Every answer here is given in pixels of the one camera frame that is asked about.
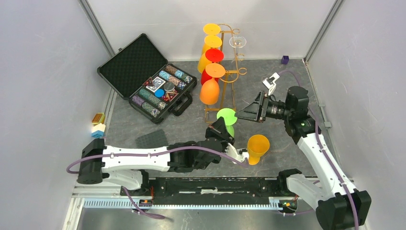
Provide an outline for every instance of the small purple box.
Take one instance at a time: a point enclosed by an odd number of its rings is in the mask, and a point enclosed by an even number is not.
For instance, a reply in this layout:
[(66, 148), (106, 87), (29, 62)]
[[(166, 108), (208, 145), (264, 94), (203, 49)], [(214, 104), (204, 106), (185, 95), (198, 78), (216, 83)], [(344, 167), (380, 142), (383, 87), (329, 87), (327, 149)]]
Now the small purple box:
[(289, 56), (282, 56), (281, 63), (286, 65), (289, 62)]

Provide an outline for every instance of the white wall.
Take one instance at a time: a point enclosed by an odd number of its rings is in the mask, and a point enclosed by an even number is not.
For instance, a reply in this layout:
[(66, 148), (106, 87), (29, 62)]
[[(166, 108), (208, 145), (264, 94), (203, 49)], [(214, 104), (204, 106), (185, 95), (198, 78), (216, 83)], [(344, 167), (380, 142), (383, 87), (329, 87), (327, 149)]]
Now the white wall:
[(345, 1), (310, 60), (343, 170), (372, 206), (370, 229), (406, 224), (404, 0)]
[[(168, 60), (199, 59), (206, 23), (247, 39), (246, 58), (303, 58), (334, 0), (88, 0), (113, 49), (146, 33)], [(232, 54), (228, 44), (226, 57)]]
[(0, 31), (0, 229), (61, 229), (109, 57), (75, 0), (2, 1)]

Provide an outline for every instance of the case handle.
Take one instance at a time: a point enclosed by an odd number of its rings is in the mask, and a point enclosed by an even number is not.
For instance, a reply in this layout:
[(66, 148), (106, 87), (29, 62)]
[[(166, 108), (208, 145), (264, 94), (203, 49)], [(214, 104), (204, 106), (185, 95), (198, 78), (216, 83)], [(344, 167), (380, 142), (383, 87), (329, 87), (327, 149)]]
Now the case handle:
[(187, 107), (189, 107), (189, 105), (191, 105), (193, 101), (192, 96), (189, 92), (186, 92), (184, 95), (182, 95), (182, 97), (184, 96), (187, 97), (187, 100), (183, 103), (183, 105), (179, 109), (173, 109), (172, 111), (175, 116), (182, 115), (182, 113), (187, 109)]

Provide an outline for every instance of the open black case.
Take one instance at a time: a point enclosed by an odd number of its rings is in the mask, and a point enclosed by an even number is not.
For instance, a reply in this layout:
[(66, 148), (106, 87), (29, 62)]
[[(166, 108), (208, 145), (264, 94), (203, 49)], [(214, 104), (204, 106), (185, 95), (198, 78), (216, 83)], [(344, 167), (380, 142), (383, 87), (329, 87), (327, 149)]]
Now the open black case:
[[(169, 113), (180, 116), (192, 103), (190, 92), (197, 84), (194, 76), (168, 64), (146, 34), (120, 49), (97, 68), (97, 73), (134, 109), (155, 124), (162, 122)], [(144, 85), (150, 78), (153, 86)], [(167, 84), (173, 86), (173, 90), (165, 91), (167, 82), (173, 84)], [(164, 90), (164, 96), (156, 97), (157, 90)]]

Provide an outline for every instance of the blue round button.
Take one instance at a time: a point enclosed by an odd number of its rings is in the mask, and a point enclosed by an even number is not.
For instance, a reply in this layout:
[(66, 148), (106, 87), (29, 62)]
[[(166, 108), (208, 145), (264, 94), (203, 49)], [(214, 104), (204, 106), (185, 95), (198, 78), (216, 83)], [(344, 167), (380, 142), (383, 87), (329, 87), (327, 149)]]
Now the blue round button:
[(155, 91), (155, 96), (156, 97), (162, 97), (165, 94), (165, 91), (162, 89), (159, 89), (157, 91)]

